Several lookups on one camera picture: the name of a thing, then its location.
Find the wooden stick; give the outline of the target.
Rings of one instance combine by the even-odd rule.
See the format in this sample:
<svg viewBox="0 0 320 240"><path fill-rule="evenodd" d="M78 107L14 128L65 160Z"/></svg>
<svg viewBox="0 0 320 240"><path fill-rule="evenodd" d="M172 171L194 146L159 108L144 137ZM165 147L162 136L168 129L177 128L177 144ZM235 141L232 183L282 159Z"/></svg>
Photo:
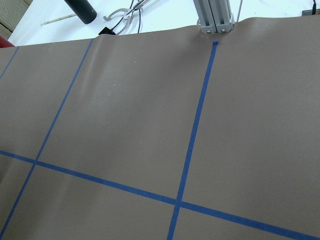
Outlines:
<svg viewBox="0 0 320 240"><path fill-rule="evenodd" d="M69 19L69 18L75 17L75 16L77 16L77 15L76 14L66 15L66 16L63 16L63 17L59 17L59 18L55 18L55 19L52 19L52 20L49 20L49 21L45 21L45 22L41 23L40 25L41 26L48 25L48 24L59 22L59 21L65 20L65 19Z"/></svg>

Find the black water bottle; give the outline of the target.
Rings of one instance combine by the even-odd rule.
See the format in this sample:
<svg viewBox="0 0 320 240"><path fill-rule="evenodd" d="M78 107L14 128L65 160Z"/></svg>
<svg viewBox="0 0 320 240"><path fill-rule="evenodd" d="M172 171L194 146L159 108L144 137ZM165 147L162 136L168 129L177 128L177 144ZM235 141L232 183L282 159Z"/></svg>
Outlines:
<svg viewBox="0 0 320 240"><path fill-rule="evenodd" d="M64 0L64 2L84 24L92 23L97 17L96 10L88 0Z"/></svg>

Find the small black adapter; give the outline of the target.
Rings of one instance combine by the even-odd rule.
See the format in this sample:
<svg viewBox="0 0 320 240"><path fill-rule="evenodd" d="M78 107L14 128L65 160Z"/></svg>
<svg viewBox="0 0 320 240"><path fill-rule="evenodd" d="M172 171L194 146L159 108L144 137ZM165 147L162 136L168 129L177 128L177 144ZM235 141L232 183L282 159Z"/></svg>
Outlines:
<svg viewBox="0 0 320 240"><path fill-rule="evenodd" d="M117 35L115 32L114 32L114 29L113 28L108 28L108 27L104 27L99 33L98 35Z"/></svg>

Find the metal tongs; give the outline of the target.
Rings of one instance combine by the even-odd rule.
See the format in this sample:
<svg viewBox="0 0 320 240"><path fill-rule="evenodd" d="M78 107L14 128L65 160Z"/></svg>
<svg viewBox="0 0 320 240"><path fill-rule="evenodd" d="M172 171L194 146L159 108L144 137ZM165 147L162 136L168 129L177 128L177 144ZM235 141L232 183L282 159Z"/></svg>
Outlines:
<svg viewBox="0 0 320 240"><path fill-rule="evenodd" d="M122 33L124 33L131 25L133 19L134 19L134 14L135 12L138 12L138 16L139 16L139 25L138 25L138 33L140 32L140 28L141 28L141 13L142 13L142 10L143 10L143 6L145 4L147 4L149 2L149 0L138 0L135 4L134 4L134 1L132 0L131 1L131 5L129 8L119 8L117 10L115 10L114 12L112 12L110 15L108 16L104 16L103 19L106 21L106 22L109 22L113 19L113 17L118 14L118 13L121 13L122 14L122 17L121 19L119 20L119 22L114 26L112 27L114 32L115 32L115 28L121 23L121 22L125 22L123 28L121 30L119 30L118 32L115 32L116 33L116 36L119 36L121 35Z"/></svg>

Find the aluminium profile post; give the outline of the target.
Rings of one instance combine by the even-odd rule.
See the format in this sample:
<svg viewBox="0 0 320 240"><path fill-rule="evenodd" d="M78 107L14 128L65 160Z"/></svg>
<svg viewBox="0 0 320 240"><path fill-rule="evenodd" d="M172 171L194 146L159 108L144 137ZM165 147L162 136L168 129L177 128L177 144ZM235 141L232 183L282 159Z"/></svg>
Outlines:
<svg viewBox="0 0 320 240"><path fill-rule="evenodd" d="M229 0L194 0L197 24L203 34L229 33L235 21Z"/></svg>

